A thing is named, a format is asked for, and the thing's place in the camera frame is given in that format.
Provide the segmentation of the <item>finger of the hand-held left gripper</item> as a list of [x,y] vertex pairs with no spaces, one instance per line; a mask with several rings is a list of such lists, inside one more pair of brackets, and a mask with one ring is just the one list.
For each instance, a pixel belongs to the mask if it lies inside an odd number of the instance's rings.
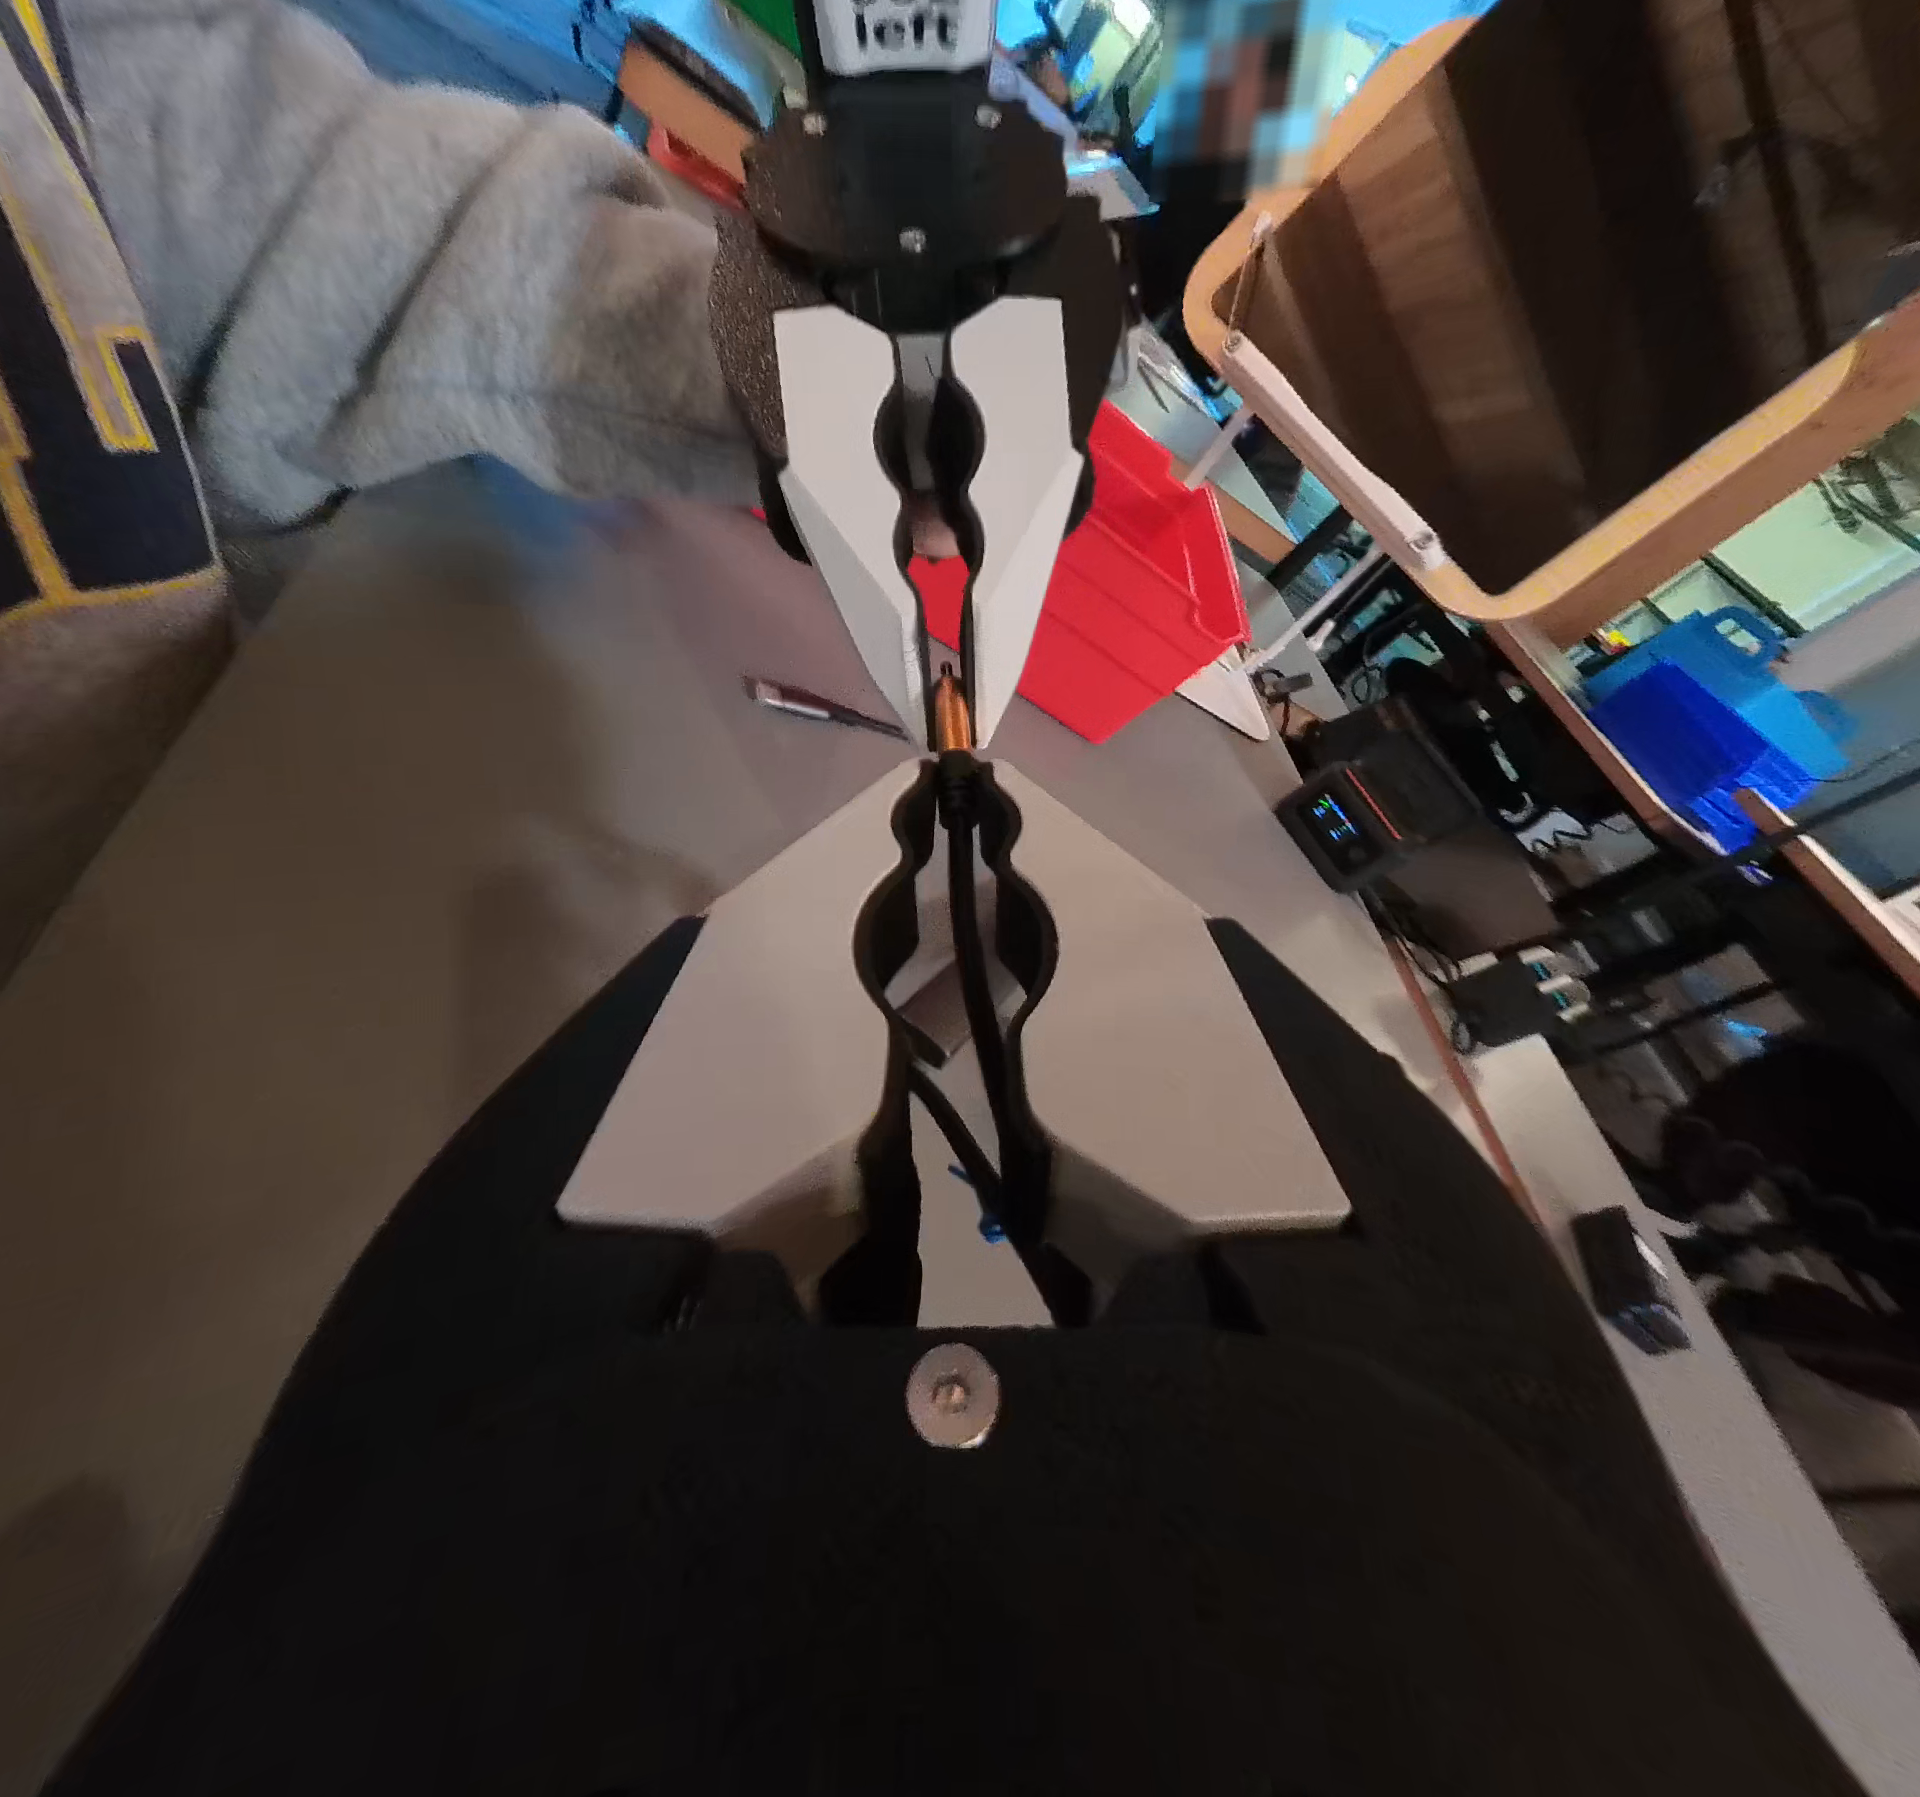
[[972,408],[979,464],[967,488],[976,530],[965,598],[974,743],[994,742],[1020,688],[1083,473],[1071,438],[1063,311],[1051,298],[998,298],[949,339],[949,373]]
[[929,743],[924,629],[900,559],[901,491],[876,421],[900,369],[888,334],[832,303],[773,315],[786,430],[779,488],[808,559],[883,700]]

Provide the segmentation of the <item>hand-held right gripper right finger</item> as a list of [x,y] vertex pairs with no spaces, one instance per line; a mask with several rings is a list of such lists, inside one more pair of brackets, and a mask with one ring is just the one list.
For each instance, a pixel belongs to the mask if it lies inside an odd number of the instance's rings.
[[1093,1282],[1350,1214],[1208,915],[1006,762],[983,769],[976,879],[1045,1243]]

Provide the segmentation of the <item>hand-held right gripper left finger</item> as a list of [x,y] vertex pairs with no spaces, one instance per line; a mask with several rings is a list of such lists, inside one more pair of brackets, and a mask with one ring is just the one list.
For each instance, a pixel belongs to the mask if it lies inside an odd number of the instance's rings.
[[905,891],[934,767],[910,759],[714,900],[644,1029],[557,1216],[695,1237],[828,1286],[860,1245],[920,1278],[908,1047],[870,908]]

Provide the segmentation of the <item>person's left forearm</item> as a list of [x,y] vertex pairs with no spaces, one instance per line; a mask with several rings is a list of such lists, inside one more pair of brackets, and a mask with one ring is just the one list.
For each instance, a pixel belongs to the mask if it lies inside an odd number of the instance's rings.
[[492,458],[748,508],[714,228],[581,107],[383,80],[284,0],[56,0],[93,173],[220,519]]

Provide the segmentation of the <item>red plastic bin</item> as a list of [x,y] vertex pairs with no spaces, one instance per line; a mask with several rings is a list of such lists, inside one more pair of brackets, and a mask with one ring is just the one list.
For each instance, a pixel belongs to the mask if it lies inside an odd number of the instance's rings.
[[1062,541],[1018,699],[1102,746],[1250,629],[1222,511],[1167,447],[1104,402],[1093,498]]

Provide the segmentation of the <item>slim dark metal stick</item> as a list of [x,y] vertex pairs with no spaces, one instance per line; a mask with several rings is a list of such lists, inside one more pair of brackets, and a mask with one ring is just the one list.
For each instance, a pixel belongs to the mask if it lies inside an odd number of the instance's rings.
[[835,724],[874,734],[880,737],[910,743],[910,731],[892,717],[876,717],[869,710],[825,699],[797,685],[787,685],[768,678],[743,678],[747,696],[760,708],[808,724]]

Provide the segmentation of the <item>black power station with screen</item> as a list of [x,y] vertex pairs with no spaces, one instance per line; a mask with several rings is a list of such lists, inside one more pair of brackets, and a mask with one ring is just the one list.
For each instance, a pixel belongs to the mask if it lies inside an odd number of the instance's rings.
[[1301,782],[1272,816],[1340,895],[1486,824],[1481,802],[1402,700],[1322,721],[1299,765]]

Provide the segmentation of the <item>small black device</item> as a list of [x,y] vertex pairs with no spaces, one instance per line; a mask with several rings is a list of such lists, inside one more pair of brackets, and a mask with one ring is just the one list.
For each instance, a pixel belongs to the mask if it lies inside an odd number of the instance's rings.
[[1647,1357],[1692,1350],[1672,1284],[1623,1208],[1572,1217],[1573,1252],[1602,1321]]

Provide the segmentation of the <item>wooden cabinet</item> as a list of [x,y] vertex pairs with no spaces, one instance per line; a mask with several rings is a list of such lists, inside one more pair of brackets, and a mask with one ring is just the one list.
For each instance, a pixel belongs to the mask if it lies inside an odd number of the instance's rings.
[[1917,0],[1501,0],[1185,327],[1444,610],[1568,645],[1916,411]]

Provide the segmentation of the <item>blue plastic crate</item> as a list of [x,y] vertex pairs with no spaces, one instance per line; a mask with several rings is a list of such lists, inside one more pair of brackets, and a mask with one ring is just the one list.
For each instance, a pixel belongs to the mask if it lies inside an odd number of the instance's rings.
[[1733,854],[1759,838],[1743,791],[1791,811],[1852,765],[1854,717],[1776,676],[1786,651],[1762,615],[1728,604],[1668,624],[1590,672],[1578,693],[1659,797]]

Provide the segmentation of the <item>grey fleece lettered sweater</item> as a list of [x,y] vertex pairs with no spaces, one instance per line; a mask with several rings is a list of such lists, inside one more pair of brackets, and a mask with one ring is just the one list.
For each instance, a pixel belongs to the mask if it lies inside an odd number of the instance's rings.
[[60,0],[2,0],[2,958],[231,646],[228,579],[93,175]]

